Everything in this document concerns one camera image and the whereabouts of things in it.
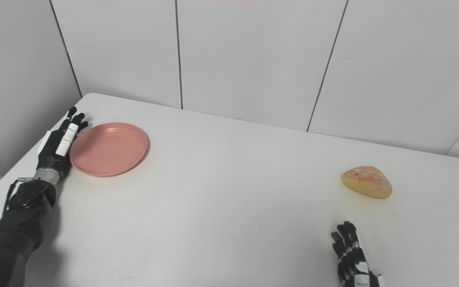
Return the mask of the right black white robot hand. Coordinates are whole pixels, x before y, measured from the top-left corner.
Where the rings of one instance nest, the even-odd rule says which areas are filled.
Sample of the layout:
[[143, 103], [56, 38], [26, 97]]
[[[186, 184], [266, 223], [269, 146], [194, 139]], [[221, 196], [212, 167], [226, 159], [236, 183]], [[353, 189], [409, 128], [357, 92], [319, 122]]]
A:
[[342, 287], [384, 287], [384, 276], [371, 271], [355, 225], [346, 220], [330, 233]]

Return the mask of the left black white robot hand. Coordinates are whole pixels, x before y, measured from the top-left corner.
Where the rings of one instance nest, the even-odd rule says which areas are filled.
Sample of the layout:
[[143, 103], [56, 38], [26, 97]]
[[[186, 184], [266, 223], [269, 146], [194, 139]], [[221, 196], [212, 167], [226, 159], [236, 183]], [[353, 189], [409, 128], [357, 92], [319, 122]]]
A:
[[56, 171], [63, 178], [71, 168], [69, 151], [80, 132], [88, 126], [76, 106], [67, 111], [58, 129], [48, 131], [39, 147], [37, 170]]

